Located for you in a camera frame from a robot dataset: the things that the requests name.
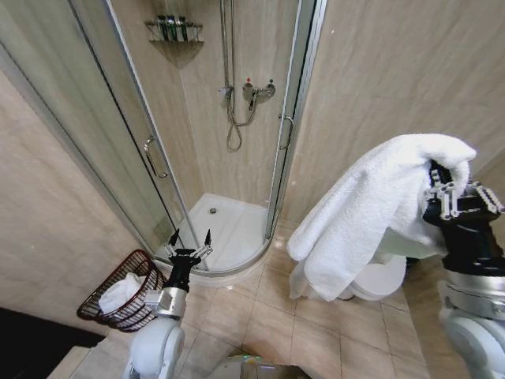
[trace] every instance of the metal frame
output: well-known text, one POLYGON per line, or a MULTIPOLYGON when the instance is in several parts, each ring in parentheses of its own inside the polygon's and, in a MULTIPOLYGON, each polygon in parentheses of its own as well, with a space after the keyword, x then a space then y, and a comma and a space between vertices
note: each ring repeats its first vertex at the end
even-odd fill
MULTIPOLYGON (((301 1, 298 3, 298 11, 297 11, 297 26, 298 26, 298 18, 299 18, 299 13, 300 13, 300 8, 301 8, 301 1)), ((269 213, 268 213, 268 220, 267 220, 267 228, 266 228, 266 238, 270 238, 271 235, 273 235, 273 232, 275 230, 275 226, 277 224, 279 214, 284 202, 284 196, 286 194, 286 187, 287 187, 287 179, 290 174, 290 168, 291 164, 293 162, 293 157, 294 157, 294 149, 296 147, 297 143, 297 138, 299 134, 299 125, 301 124, 301 118, 303 116, 303 112, 305 109, 305 103, 307 100, 307 94, 309 92, 309 83, 310 83, 310 78, 312 76, 312 69, 314 66, 314 60, 316 58, 316 52, 317 52, 317 46, 319 44, 319 39, 320 39, 320 33, 321 33, 321 28, 323 26, 324 22, 324 13, 326 11, 326 5, 327 5, 327 0, 316 0, 315 4, 315 9, 314 13, 312 15, 312 27, 310 29, 309 33, 309 42, 307 43, 307 51, 305 53, 305 59, 304 59, 304 64, 303 64, 303 69, 301 72, 301 80, 300 84, 298 87, 298 96, 297 96, 297 102, 295 105, 295 112, 293 115, 293 121, 292 125, 290 125, 290 143, 287 145, 286 149, 286 154, 284 155, 284 159, 279 161, 279 156, 282 154, 282 132, 283 132, 283 122, 285 120, 285 109, 286 109, 286 101, 287 101, 287 88, 290 83, 290 75, 291 75, 291 64, 293 61, 293 56, 294 56, 294 49, 295 49, 295 42, 296 42, 296 35, 297 35, 297 27, 295 28, 294 31, 294 38, 293 38, 293 46, 291 49, 291 58, 290 58, 290 68, 289 68, 289 73, 288 73, 288 80, 286 81, 286 89, 285 89, 285 94, 284 94, 284 103, 282 104, 282 113, 281 113, 281 121, 280 121, 280 128, 279 128, 279 138, 277 141, 277 155, 275 156, 275 165, 274 165, 274 172, 271 180, 271 192, 270 192, 270 202, 272 202, 273 194, 275 191, 275 183, 277 182, 277 165, 278 164, 283 164, 282 171, 280 171, 280 183, 279 183, 279 195, 277 196, 275 205, 274 205, 274 210, 273 212, 270 212, 270 207, 269 207, 269 213)))
POLYGON ((103 0, 103 4, 106 8, 106 11, 107 11, 107 14, 110 18, 110 21, 115 26, 116 36, 119 39, 123 54, 126 58, 126 61, 128 62, 128 67, 129 67, 130 73, 132 74, 133 82, 135 83, 137 91, 139 92, 142 105, 148 115, 148 121, 151 125, 152 135, 158 141, 159 147, 161 148, 160 149, 161 153, 162 153, 161 155, 163 157, 163 161, 164 161, 166 167, 168 168, 168 175, 170 176, 170 180, 174 184, 175 192, 176 192, 177 197, 181 203, 182 212, 184 213, 184 217, 188 220, 188 226, 189 226, 189 229, 191 230, 191 234, 193 235, 193 238, 195 239, 196 246, 200 247, 200 242, 198 240, 198 237, 196 236, 196 232, 193 229, 193 225, 191 224, 191 220, 189 218, 188 209, 186 208, 186 203, 184 201, 184 197, 182 196, 181 189, 178 185, 177 179, 175 178, 174 169, 172 168, 172 165, 170 164, 170 160, 167 155, 167 149, 165 148, 165 144, 163 143, 162 139, 159 138, 159 129, 156 124, 156 120, 155 120, 154 115, 151 111, 151 108, 149 107, 149 102, 147 100, 147 96, 145 95, 144 88, 142 87, 142 83, 140 82, 140 78, 139 78, 137 69, 135 67, 135 63, 133 62, 132 55, 129 52, 128 45, 126 44, 125 36, 122 32, 121 25, 119 24, 118 16, 116 15, 116 13, 114 11, 114 7, 112 6, 111 0, 103 0))
POLYGON ((137 230, 135 224, 128 217, 125 209, 123 209, 123 207, 116 201, 112 192, 109 191, 102 179, 100 179, 95 170, 93 170, 92 165, 88 162, 82 151, 77 147, 71 136, 65 131, 65 128, 44 102, 42 96, 40 96, 40 94, 35 90, 30 80, 26 77, 26 75, 24 75, 23 70, 6 50, 2 42, 0 42, 0 69, 14 84, 16 90, 21 94, 21 96, 23 96, 37 116, 39 116, 53 137, 56 138, 63 149, 69 154, 72 161, 80 168, 84 176, 95 187, 97 192, 110 206, 116 216, 118 216, 123 225, 125 225, 125 227, 133 234, 133 237, 149 253, 153 254, 154 252, 151 251, 151 248, 142 237, 142 234, 137 230))

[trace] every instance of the shower enclosure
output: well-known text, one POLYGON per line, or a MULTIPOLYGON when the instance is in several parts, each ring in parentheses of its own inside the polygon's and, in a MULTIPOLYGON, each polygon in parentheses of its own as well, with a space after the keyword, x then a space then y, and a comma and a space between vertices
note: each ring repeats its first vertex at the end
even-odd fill
POLYGON ((229 277, 275 230, 324 8, 5 0, 0 64, 148 252, 210 229, 193 274, 229 277))

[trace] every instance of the corner shelf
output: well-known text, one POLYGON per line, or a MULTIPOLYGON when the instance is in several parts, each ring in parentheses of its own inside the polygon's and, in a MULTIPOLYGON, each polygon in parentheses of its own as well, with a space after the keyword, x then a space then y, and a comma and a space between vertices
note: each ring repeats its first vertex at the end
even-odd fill
POLYGON ((203 43, 201 39, 202 24, 194 22, 180 22, 168 20, 145 21, 145 26, 150 32, 150 42, 164 42, 173 44, 203 43))

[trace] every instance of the red basket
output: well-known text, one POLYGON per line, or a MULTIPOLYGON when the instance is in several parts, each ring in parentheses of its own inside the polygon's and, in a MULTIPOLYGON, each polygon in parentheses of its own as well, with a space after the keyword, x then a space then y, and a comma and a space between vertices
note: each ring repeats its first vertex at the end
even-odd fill
POLYGON ((154 318, 151 310, 144 305, 146 292, 160 289, 164 281, 163 274, 149 255, 143 250, 135 250, 80 305, 77 316, 83 320, 109 325, 123 332, 135 332, 154 318), (129 272, 145 276, 139 291, 123 306, 112 312, 103 313, 98 304, 99 299, 114 283, 126 278, 129 272))

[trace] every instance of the toilet bowl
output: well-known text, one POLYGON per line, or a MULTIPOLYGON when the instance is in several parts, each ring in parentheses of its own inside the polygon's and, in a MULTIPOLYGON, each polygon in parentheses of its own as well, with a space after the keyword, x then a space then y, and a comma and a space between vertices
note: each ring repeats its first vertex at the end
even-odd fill
POLYGON ((369 263, 339 295, 341 300, 353 296, 377 301, 398 290, 405 278, 406 258, 394 255, 386 264, 369 263))

